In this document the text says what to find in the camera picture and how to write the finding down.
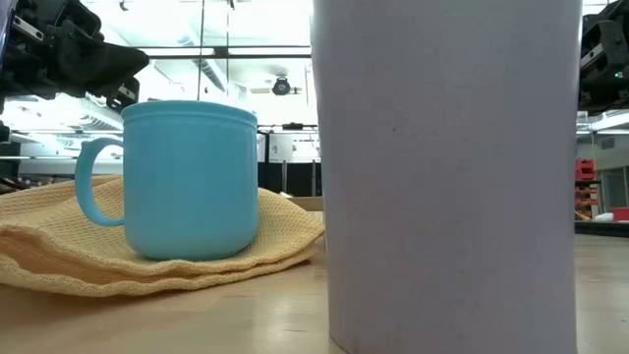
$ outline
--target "wooden table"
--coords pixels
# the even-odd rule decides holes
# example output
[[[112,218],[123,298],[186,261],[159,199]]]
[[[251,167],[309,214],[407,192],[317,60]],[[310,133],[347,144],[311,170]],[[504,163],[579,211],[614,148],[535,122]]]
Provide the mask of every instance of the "wooden table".
[[[580,354],[629,351],[629,239],[576,239]],[[0,286],[0,353],[343,353],[327,334],[325,253],[240,283],[89,299]]]

